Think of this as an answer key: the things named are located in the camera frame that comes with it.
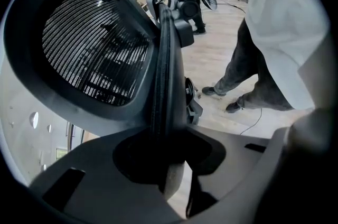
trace shoe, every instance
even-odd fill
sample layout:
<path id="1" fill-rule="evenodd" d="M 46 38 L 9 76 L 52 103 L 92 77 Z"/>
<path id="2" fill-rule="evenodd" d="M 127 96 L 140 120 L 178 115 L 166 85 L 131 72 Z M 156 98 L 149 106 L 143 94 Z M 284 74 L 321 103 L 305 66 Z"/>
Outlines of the shoe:
<path id="1" fill-rule="evenodd" d="M 202 89 L 202 93 L 204 93 L 205 95 L 208 95 L 208 96 L 210 96 L 210 95 L 225 96 L 227 94 L 226 92 L 219 94 L 219 93 L 215 92 L 213 87 L 204 87 Z"/>
<path id="2" fill-rule="evenodd" d="M 196 31 L 193 31 L 194 35 L 200 35 L 200 34 L 206 34 L 205 28 L 197 29 Z"/>
<path id="3" fill-rule="evenodd" d="M 237 102 L 228 104 L 226 108 L 227 113 L 235 113 L 241 109 L 240 106 L 238 106 Z"/>

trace circular hole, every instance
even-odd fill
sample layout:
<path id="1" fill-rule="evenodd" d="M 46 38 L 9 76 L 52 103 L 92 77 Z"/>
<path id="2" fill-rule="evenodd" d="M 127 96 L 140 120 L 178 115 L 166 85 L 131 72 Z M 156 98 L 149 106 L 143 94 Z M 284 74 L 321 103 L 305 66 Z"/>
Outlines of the circular hole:
<path id="1" fill-rule="evenodd" d="M 33 112 L 31 115 L 30 115 L 30 123 L 31 123 L 31 126 L 36 129 L 37 128 L 37 123 L 39 121 L 39 113 L 38 112 Z"/>

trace dark jeans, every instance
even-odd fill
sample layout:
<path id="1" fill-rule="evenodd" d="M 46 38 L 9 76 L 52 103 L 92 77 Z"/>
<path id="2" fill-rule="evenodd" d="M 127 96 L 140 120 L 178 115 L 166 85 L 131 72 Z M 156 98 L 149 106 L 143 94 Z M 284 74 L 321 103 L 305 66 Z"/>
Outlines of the dark jeans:
<path id="1" fill-rule="evenodd" d="M 193 21 L 195 22 L 196 28 L 203 29 L 205 28 L 203 18 L 202 18 L 202 12 L 201 12 L 201 0 L 196 0 L 197 4 L 199 5 L 199 12 L 198 14 L 193 18 Z"/>
<path id="2" fill-rule="evenodd" d="M 264 56 L 253 43 L 244 19 L 238 29 L 237 45 L 226 68 L 226 73 L 214 86 L 214 90 L 217 93 L 228 92 L 255 74 L 258 74 L 258 81 L 253 91 L 237 99 L 240 107 L 292 109 L 270 75 Z"/>

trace mesh backrest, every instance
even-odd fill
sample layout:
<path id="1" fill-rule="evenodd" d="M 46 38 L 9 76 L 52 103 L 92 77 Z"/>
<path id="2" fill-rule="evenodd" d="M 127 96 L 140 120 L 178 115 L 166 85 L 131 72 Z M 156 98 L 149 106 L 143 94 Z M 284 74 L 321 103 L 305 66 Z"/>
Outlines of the mesh backrest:
<path id="1" fill-rule="evenodd" d="M 116 0 L 64 0 L 42 37 L 47 60 L 65 81 L 114 106 L 135 95 L 149 44 L 124 19 Z"/>

